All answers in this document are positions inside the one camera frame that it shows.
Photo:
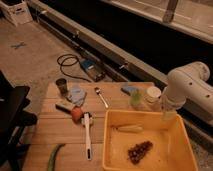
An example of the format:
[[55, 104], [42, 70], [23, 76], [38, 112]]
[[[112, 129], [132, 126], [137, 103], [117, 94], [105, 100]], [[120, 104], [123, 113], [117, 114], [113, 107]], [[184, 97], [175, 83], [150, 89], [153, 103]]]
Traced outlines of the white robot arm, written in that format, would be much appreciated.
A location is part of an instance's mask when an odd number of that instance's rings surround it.
[[213, 86], [206, 83], [209, 77], [209, 67], [200, 61], [172, 69], [161, 95], [164, 117], [172, 118], [187, 100], [213, 116]]

